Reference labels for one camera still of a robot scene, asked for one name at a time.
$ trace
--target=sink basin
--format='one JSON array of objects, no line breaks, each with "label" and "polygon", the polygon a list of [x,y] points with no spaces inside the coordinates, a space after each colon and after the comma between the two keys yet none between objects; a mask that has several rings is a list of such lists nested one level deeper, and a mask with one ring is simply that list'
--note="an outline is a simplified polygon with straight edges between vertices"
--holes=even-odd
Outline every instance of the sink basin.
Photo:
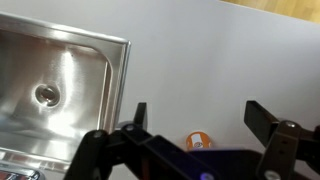
[{"label": "sink basin", "polygon": [[129,47],[0,14],[0,160],[64,172],[85,133],[113,131]]}]

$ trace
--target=sink rim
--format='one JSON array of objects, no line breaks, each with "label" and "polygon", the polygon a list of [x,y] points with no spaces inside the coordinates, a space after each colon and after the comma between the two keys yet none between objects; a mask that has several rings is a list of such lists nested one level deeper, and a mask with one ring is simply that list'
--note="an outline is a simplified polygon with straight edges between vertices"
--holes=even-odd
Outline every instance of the sink rim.
[{"label": "sink rim", "polygon": [[[101,102],[106,101],[107,103],[105,103],[105,106],[101,107],[101,118],[99,119],[97,129],[104,129],[108,132],[112,132],[115,129],[119,118],[131,46],[130,41],[123,38],[94,33],[65,25],[33,20],[3,12],[0,12],[0,22],[0,30],[88,47],[105,56],[107,64],[111,69],[111,77],[110,83],[106,83],[103,88],[104,95]],[[28,154],[17,150],[6,149],[0,145],[0,153],[1,152],[6,154],[2,157],[2,160],[30,166],[27,161],[12,160],[17,159],[14,157],[24,157],[28,159],[28,162],[40,162],[39,167],[36,168],[58,172],[65,172],[70,163],[68,161],[43,157],[37,154]]]}]

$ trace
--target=white countertop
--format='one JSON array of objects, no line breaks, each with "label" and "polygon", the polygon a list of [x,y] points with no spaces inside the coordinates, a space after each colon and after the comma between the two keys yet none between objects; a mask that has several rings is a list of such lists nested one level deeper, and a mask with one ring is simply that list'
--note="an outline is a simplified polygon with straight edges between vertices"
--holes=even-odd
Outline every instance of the white countertop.
[{"label": "white countertop", "polygon": [[148,130],[181,147],[203,130],[216,147],[261,151],[243,123],[248,99],[304,128],[320,124],[318,24],[214,0],[3,0],[0,11],[129,39],[120,119],[145,101]]}]

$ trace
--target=orange object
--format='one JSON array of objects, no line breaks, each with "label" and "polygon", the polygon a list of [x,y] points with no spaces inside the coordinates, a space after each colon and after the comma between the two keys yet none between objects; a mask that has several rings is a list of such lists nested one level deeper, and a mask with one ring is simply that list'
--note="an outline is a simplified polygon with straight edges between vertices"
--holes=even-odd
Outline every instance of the orange object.
[{"label": "orange object", "polygon": [[191,133],[187,139],[186,144],[188,150],[192,149],[201,149],[201,148],[210,148],[211,147],[211,140],[210,137],[201,131],[196,131]]}]

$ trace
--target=sink drain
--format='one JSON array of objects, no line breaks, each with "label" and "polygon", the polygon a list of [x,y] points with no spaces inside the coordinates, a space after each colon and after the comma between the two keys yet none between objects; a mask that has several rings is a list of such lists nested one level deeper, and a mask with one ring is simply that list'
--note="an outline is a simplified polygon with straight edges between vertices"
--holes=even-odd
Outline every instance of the sink drain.
[{"label": "sink drain", "polygon": [[60,95],[56,88],[52,86],[41,85],[36,90],[36,98],[41,104],[54,106],[59,102]]}]

